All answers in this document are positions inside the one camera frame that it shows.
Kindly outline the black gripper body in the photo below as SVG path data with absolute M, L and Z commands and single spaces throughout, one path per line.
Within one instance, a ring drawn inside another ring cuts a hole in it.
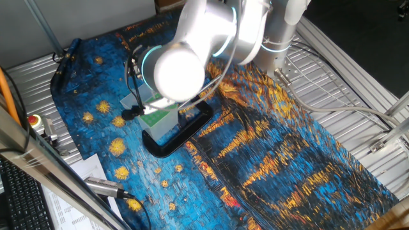
M 137 79 L 142 79 L 142 74 L 141 71 L 137 65 L 137 60 L 136 59 L 129 59 L 127 61 L 127 75 L 129 77 L 135 77 Z

